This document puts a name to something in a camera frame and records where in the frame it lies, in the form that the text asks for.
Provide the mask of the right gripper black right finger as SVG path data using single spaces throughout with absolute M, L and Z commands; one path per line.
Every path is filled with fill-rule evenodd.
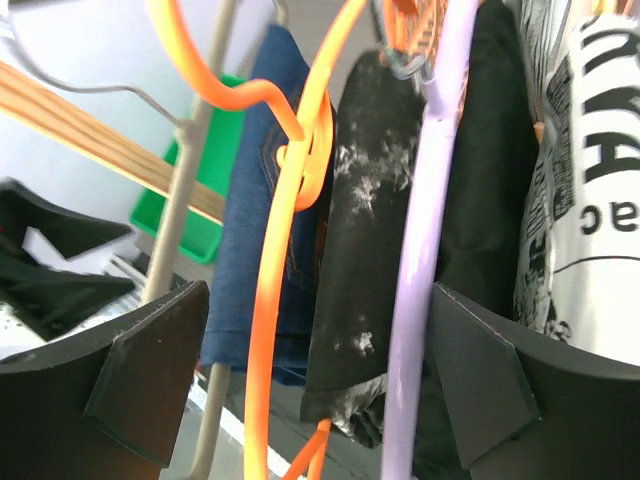
M 433 289 L 413 473 L 635 479 L 639 370 Z

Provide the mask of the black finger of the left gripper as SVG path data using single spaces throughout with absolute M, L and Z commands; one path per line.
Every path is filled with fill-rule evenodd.
M 1 251 L 25 257 L 27 230 L 38 230 L 69 259 L 129 235 L 125 224 L 80 214 L 38 196 L 17 180 L 1 182 Z
M 51 270 L 1 256 L 1 301 L 46 341 L 70 332 L 134 289 L 127 278 Z

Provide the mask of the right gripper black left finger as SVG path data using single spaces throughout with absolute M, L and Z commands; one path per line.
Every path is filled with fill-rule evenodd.
M 156 479 L 208 315 L 205 282 L 1 362 L 4 479 Z

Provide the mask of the blue denim trousers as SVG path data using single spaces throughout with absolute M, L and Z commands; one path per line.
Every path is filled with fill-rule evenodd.
M 209 317 L 201 363 L 246 369 L 256 282 L 264 234 L 280 168 L 278 148 L 287 137 L 268 106 L 246 112 L 244 132 L 231 174 L 218 258 L 210 289 Z M 321 224 L 326 219 L 331 188 L 295 215 L 283 277 L 273 379 L 302 387 L 306 380 L 321 258 Z

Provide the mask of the orange plastic hanger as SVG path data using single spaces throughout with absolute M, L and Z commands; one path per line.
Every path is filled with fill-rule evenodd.
M 365 5 L 365 0 L 344 3 L 316 54 L 299 107 L 292 109 L 281 90 L 269 81 L 252 80 L 237 88 L 224 86 L 200 58 L 178 3 L 151 1 L 148 4 L 153 26 L 167 55 L 195 93 L 224 110 L 242 110 L 263 102 L 289 138 L 288 145 L 278 153 L 281 172 L 257 279 L 244 412 L 244 476 L 247 479 L 268 476 L 272 364 L 290 230 L 295 212 L 310 207 L 322 190 L 334 135 L 328 84 Z

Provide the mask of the black white-speckled trousers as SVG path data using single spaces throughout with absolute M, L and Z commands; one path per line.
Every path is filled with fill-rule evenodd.
M 337 155 L 300 418 L 366 448 L 382 442 L 387 363 L 406 212 L 424 109 L 379 53 L 353 66 Z

